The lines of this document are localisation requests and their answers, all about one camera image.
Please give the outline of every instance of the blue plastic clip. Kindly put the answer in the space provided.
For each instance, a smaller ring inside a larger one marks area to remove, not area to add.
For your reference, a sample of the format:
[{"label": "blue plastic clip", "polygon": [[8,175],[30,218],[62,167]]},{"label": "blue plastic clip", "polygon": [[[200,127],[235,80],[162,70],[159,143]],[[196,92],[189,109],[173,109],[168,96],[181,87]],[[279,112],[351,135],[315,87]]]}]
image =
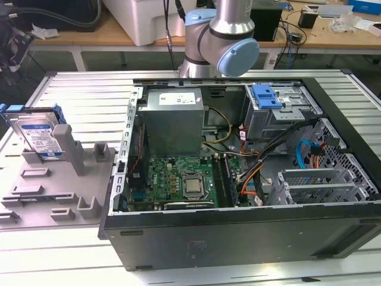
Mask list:
[{"label": "blue plastic clip", "polygon": [[7,109],[7,112],[21,112],[23,109],[23,105],[10,105]]},{"label": "blue plastic clip", "polygon": [[66,124],[66,119],[64,117],[64,113],[62,112],[62,108],[56,104],[53,106],[54,113],[58,119],[59,124]]},{"label": "blue plastic clip", "polygon": [[4,121],[6,122],[6,124],[9,126],[10,124],[9,124],[9,122],[8,122],[8,120],[7,119],[5,119],[5,117],[4,117],[4,113],[5,113],[5,110],[7,109],[7,106],[4,104],[4,103],[2,103],[2,104],[0,104],[0,116],[4,119]]},{"label": "blue plastic clip", "polygon": [[252,85],[251,89],[259,109],[281,109],[282,104],[269,85]]}]

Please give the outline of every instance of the floor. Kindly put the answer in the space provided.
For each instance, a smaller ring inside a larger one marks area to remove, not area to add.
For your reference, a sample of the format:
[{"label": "floor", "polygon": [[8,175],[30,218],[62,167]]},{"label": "floor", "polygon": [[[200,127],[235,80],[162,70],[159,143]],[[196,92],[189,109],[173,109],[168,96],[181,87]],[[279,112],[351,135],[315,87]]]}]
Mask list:
[{"label": "floor", "polygon": [[[68,52],[35,52],[36,61],[45,71],[75,71],[76,67],[71,54]],[[261,54],[254,69],[261,69],[264,65],[265,54]],[[91,71],[104,70],[170,70],[171,64],[167,53],[154,52],[127,52],[127,67],[122,67],[117,52],[86,52],[84,54],[88,69]],[[175,53],[177,64],[182,63],[184,53]],[[326,69],[331,55],[307,55],[305,59],[297,59],[294,69]],[[286,63],[279,63],[278,69],[285,69]],[[381,93],[381,65],[369,63],[361,55],[339,55],[334,68],[350,69],[376,95]],[[20,67],[24,79],[17,86],[8,86],[0,74],[0,103],[24,104],[41,81],[45,72],[27,57]],[[0,137],[7,130],[3,120],[0,120]]]}]

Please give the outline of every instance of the hard drive label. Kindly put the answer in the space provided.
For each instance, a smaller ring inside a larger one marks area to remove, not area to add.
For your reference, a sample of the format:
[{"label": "hard drive label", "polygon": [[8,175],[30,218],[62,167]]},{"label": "hard drive label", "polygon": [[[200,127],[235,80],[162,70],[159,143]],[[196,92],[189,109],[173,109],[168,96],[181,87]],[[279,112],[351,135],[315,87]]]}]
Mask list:
[{"label": "hard drive label", "polygon": [[28,143],[37,153],[45,157],[62,155],[58,141],[52,136],[49,124],[22,125]]}]

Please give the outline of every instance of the ram slot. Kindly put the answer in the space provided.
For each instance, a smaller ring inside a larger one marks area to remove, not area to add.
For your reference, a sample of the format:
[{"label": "ram slot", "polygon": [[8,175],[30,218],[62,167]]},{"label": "ram slot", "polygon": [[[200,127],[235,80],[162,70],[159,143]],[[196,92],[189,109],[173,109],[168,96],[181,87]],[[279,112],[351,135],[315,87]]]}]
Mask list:
[{"label": "ram slot", "polygon": [[224,166],[224,168],[223,168],[224,177],[227,178],[228,188],[230,191],[230,196],[232,198],[233,205],[237,206],[238,202],[239,202],[238,201],[238,195],[237,195],[236,186],[234,184],[232,172],[230,171],[229,162],[227,160],[227,155],[224,155],[222,162],[223,162],[223,166]]},{"label": "ram slot", "polygon": [[218,206],[232,207],[233,203],[229,183],[224,172],[223,161],[216,156],[212,156],[212,171],[214,184],[216,186]]}]

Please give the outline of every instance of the motherboard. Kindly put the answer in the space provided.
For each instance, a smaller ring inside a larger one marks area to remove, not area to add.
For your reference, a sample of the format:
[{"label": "motherboard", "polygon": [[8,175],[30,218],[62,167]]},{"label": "motherboard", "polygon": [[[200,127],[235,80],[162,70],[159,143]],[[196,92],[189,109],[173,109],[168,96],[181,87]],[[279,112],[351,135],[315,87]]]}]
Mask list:
[{"label": "motherboard", "polygon": [[[185,209],[190,208],[192,203],[204,203],[207,207],[218,208],[221,202],[217,193],[218,186],[225,183],[222,182],[223,174],[220,172],[228,173],[231,180],[235,180],[236,175],[241,172],[238,158],[150,158],[148,186],[144,191],[135,190],[133,198],[135,202],[153,202],[153,210],[182,209],[182,206]],[[224,186],[228,192],[236,193],[233,185],[227,183]]]}]

